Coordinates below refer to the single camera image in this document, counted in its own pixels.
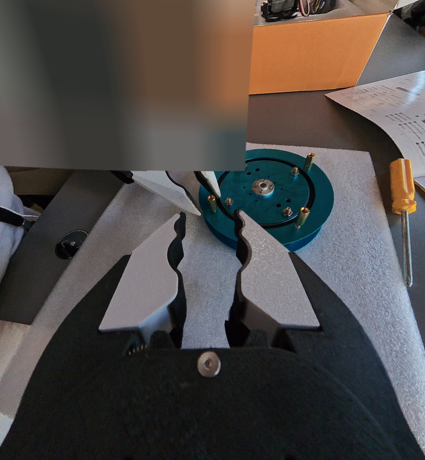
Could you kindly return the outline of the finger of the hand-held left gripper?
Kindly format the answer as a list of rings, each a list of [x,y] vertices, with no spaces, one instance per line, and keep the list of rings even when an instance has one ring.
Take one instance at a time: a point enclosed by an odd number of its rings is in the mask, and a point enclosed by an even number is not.
[[[214,171],[194,171],[193,173],[198,182],[208,191],[209,195],[213,195],[215,198],[221,197],[220,187]]]
[[[167,171],[131,171],[131,173],[132,179],[140,186],[157,193],[184,211],[197,216],[202,215],[188,190],[174,181]]]

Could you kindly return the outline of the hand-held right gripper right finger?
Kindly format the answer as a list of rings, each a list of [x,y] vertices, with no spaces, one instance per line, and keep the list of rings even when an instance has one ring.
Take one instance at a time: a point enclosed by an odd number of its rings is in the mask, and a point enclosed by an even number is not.
[[[246,342],[255,330],[268,342],[287,329],[320,330],[288,250],[244,211],[234,212],[234,223],[242,267],[226,321],[228,342]]]

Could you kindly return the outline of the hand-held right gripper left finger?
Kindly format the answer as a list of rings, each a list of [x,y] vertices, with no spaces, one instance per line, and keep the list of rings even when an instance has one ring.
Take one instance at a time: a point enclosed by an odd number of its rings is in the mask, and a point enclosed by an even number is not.
[[[101,332],[183,332],[186,297],[178,265],[186,215],[175,214],[134,249],[104,314]]]

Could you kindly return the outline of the blue round turntable base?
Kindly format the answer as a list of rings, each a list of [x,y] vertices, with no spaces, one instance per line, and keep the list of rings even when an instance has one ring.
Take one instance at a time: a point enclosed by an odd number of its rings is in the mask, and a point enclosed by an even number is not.
[[[215,171],[221,197],[217,212],[210,211],[208,191],[201,185],[198,199],[211,233],[229,248],[237,249],[233,214],[244,211],[290,252],[307,246],[327,221],[334,204],[330,180],[312,164],[304,170],[306,157],[280,149],[257,148],[245,153],[242,171]],[[302,207],[310,214],[295,229]]]

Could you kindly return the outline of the black round desk grommet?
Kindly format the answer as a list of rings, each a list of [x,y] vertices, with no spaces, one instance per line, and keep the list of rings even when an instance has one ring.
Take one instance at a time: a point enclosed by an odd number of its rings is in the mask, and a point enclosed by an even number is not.
[[[75,256],[83,245],[88,233],[84,230],[74,230],[64,235],[55,246],[55,254],[62,260],[69,260]]]

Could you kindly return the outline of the dark desk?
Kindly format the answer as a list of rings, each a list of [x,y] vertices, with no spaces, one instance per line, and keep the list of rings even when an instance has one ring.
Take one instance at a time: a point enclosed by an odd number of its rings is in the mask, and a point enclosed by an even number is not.
[[[27,8],[34,44],[37,46],[56,113],[60,144],[69,160],[78,154],[119,159],[122,141],[117,93],[102,24],[85,17],[42,5]],[[383,199],[389,198],[385,184],[385,160],[397,157],[397,148],[371,122],[346,109],[335,108],[323,92],[254,95],[250,98],[248,140],[278,143],[311,142],[316,147],[368,147],[376,167]],[[90,231],[106,205],[123,189],[140,190],[152,201],[168,202],[136,182],[125,184],[105,170],[30,169],[34,178],[61,178],[59,186],[45,196],[21,192],[24,203],[45,206],[46,217],[21,243],[8,263],[0,285],[0,320],[31,324],[59,281],[69,260],[54,254],[59,237],[74,230]]]

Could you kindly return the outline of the white foam sheet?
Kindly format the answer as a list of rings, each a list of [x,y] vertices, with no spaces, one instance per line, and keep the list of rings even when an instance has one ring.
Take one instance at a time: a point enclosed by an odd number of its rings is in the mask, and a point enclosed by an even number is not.
[[[335,193],[332,214],[297,254],[361,323],[390,376],[400,407],[425,453],[425,349],[404,285],[370,155],[314,149]],[[117,185],[84,247],[72,259],[31,326],[0,321],[0,445],[29,378],[61,322],[119,260],[178,209],[137,184]],[[228,347],[224,321],[238,259],[203,218],[187,213],[184,348]]]

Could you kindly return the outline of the orange cardboard box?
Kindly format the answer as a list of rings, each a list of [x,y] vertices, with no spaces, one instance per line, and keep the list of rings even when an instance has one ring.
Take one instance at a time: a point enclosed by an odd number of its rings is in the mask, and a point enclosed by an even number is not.
[[[407,1],[336,1],[329,13],[266,23],[255,2],[250,95],[354,86],[391,15]]]

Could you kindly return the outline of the dark bag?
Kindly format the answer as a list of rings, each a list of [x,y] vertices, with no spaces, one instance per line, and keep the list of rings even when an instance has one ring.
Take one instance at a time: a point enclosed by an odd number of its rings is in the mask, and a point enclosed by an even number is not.
[[[261,3],[261,17],[266,22],[325,14],[336,8],[335,0],[265,0]]]

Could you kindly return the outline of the open instruction manual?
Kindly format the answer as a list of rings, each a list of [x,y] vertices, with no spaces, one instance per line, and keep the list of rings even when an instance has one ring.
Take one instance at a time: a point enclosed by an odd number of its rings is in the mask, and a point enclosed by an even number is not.
[[[326,94],[375,123],[411,161],[425,192],[425,70]]]

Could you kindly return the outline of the yellow-handled screwdriver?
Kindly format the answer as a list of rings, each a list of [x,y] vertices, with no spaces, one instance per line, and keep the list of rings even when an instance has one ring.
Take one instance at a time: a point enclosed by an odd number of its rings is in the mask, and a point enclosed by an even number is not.
[[[410,288],[413,285],[413,272],[409,214],[416,211],[416,201],[415,185],[409,159],[400,158],[390,163],[390,189],[392,212],[401,216],[404,278],[406,286]]]

